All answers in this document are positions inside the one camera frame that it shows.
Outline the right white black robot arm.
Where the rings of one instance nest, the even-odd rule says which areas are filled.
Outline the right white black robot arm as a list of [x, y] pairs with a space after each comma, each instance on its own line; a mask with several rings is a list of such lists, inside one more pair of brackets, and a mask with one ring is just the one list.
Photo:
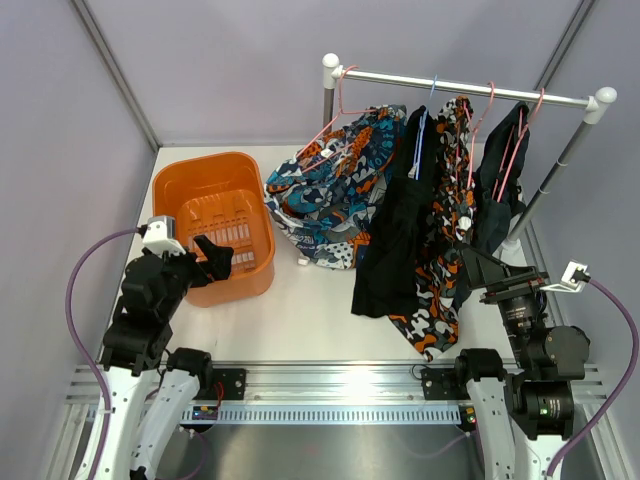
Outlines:
[[531, 266], [509, 265], [481, 250], [461, 249], [470, 289], [497, 306], [517, 372], [488, 348], [456, 357], [454, 388], [475, 409], [487, 479], [557, 479], [573, 434], [572, 384], [585, 377], [590, 341], [577, 327], [549, 326], [547, 295], [561, 290]]

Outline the black shorts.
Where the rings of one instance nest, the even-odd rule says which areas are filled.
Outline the black shorts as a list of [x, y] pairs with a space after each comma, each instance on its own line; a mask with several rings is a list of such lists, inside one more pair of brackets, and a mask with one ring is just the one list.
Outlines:
[[424, 106], [407, 122], [392, 161], [393, 173], [383, 203], [370, 225], [371, 242], [357, 267], [351, 312], [379, 318], [406, 315], [417, 309], [416, 260], [426, 232], [426, 216], [434, 196], [439, 134], [428, 117], [418, 181], [409, 177], [419, 119]]

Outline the pink wire hanger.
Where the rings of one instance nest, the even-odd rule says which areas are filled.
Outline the pink wire hanger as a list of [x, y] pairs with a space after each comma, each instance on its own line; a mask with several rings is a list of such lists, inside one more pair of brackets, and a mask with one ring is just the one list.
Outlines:
[[[336, 115], [327, 123], [325, 123], [323, 129], [309, 142], [308, 145], [306, 145], [301, 152], [304, 153], [306, 152], [315, 142], [317, 139], [319, 139], [320, 137], [322, 137], [325, 133], [330, 132], [332, 125], [342, 116], [342, 115], [356, 115], [358, 114], [358, 112], [345, 112], [344, 111], [344, 107], [343, 107], [343, 82], [344, 82], [344, 78], [346, 76], [346, 74], [354, 69], [358, 69], [359, 66], [358, 65], [351, 65], [349, 67], [343, 68], [341, 67], [341, 75], [337, 80], [337, 91], [338, 91], [338, 111], [336, 113]], [[324, 163], [325, 161], [327, 161], [329, 158], [332, 158], [333, 156], [337, 155], [338, 151], [335, 152], [331, 152], [329, 153], [329, 155], [327, 157], [324, 157], [322, 155], [320, 160], [314, 164], [311, 164], [311, 160], [313, 159], [313, 156], [316, 155], [314, 153], [309, 154], [309, 156], [307, 158], [303, 158], [303, 162], [302, 162], [302, 166], [304, 166], [305, 168], [301, 170], [301, 173], [306, 173], [316, 167], [318, 167], [319, 165], [321, 165], [322, 163]]]

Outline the blue orange patterned shorts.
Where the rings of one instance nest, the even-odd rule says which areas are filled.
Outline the blue orange patterned shorts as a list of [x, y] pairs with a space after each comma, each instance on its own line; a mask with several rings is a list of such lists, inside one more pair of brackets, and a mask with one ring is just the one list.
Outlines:
[[362, 261], [406, 125], [404, 105], [371, 107], [322, 133], [271, 173], [264, 202], [302, 256], [331, 269], [352, 269]]

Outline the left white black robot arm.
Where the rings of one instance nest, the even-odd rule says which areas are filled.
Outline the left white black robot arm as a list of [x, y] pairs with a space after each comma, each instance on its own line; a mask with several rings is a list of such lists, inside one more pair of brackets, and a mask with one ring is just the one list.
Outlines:
[[204, 235], [195, 243], [196, 252], [173, 238], [158, 252], [145, 246], [125, 268], [102, 356], [89, 364], [100, 400], [79, 479], [155, 478], [181, 413], [214, 389], [209, 353], [177, 348], [162, 357], [187, 293], [231, 274], [232, 248]]

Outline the blue wire hanger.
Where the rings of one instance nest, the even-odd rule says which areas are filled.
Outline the blue wire hanger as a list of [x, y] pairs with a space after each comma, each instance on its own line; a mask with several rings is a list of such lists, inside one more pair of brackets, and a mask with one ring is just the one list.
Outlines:
[[437, 80], [438, 80], [438, 75], [435, 75], [429, 91], [427, 102], [424, 105], [424, 111], [421, 114], [419, 119], [417, 137], [416, 137], [416, 142], [414, 146], [413, 163], [412, 163], [412, 168], [409, 171], [409, 177], [416, 181], [418, 181], [421, 176], [422, 156], [423, 156], [423, 149], [424, 149], [424, 143], [425, 143], [426, 126], [427, 126], [427, 121], [429, 117], [429, 107], [430, 107], [433, 94], [435, 92]]

